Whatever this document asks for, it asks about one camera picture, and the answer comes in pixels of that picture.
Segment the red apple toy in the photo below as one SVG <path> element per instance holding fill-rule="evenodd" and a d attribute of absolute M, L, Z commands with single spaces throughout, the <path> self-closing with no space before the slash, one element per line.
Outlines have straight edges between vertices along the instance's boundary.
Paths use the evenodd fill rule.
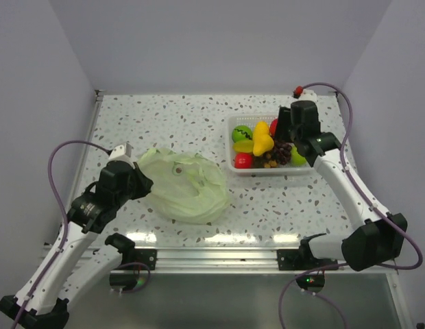
<path fill-rule="evenodd" d="M 277 124 L 278 124 L 278 119 L 274 119 L 270 124 L 269 132 L 272 136 L 275 136 Z"/>

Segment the dark red grape bunch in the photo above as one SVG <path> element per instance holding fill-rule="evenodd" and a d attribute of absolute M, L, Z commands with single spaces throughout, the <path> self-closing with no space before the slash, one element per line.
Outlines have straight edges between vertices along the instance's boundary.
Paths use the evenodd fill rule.
<path fill-rule="evenodd" d="M 291 161 L 291 150 L 292 144 L 275 140 L 270 160 L 274 161 L 278 166 L 287 165 Z"/>

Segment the yellow pear toy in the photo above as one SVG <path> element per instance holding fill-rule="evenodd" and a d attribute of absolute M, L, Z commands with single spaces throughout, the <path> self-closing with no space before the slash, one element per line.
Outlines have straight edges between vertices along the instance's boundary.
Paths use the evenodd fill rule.
<path fill-rule="evenodd" d="M 264 153 L 271 151 L 274 148 L 274 140 L 269 135 L 263 135 L 256 139 L 253 139 L 254 141 L 254 149 L 253 149 L 253 155 L 254 156 L 262 156 Z"/>

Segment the brown longan bunch toy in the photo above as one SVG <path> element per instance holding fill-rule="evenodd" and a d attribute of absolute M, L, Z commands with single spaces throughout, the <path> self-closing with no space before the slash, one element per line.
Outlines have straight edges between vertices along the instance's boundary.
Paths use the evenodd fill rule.
<path fill-rule="evenodd" d="M 278 161 L 272 153 L 264 153 L 262 156 L 253 157 L 253 165 L 255 169 L 273 169 L 278 167 Z"/>

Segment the light green plastic bag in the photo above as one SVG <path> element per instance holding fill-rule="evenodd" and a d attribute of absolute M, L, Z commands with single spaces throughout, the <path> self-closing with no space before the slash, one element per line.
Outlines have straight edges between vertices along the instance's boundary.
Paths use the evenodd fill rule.
<path fill-rule="evenodd" d="M 230 205 L 226 176 L 199 153 L 151 148 L 137 164 L 153 181 L 145 200 L 167 219 L 204 225 L 217 220 Z"/>

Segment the yellow mango toy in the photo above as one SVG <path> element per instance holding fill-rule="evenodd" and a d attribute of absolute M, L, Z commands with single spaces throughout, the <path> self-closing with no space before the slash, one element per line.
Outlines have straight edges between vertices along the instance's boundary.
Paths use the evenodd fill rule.
<path fill-rule="evenodd" d="M 253 139 L 263 135 L 270 135 L 270 126 L 265 121 L 259 121 L 253 129 Z"/>

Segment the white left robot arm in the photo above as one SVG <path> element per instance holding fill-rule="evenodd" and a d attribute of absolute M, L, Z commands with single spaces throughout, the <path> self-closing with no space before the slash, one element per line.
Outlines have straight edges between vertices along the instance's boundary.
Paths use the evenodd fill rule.
<path fill-rule="evenodd" d="M 13 328 L 63 328 L 73 303 L 94 281 L 113 269 L 150 270 L 135 261 L 134 242 L 119 233 L 108 236 L 85 265 L 75 266 L 117 212 L 150 194 L 152 186 L 136 163 L 113 160 L 101 170 L 99 179 L 71 203 L 57 240 L 31 279 L 15 295 L 1 298 L 0 311 L 13 319 Z"/>

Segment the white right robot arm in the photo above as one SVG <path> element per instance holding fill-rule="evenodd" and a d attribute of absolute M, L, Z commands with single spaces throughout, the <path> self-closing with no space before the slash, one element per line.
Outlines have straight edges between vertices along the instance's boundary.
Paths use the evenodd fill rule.
<path fill-rule="evenodd" d="M 321 233 L 302 239 L 301 266 L 314 269 L 329 260 L 343 260 L 353 270 L 362 271 L 399 257 L 407 220 L 400 213 L 391 213 L 372 195 L 347 163 L 338 138 L 321 130 L 315 102 L 301 100 L 280 107 L 275 136 L 293 143 L 328 183 L 353 229 L 349 236 Z"/>

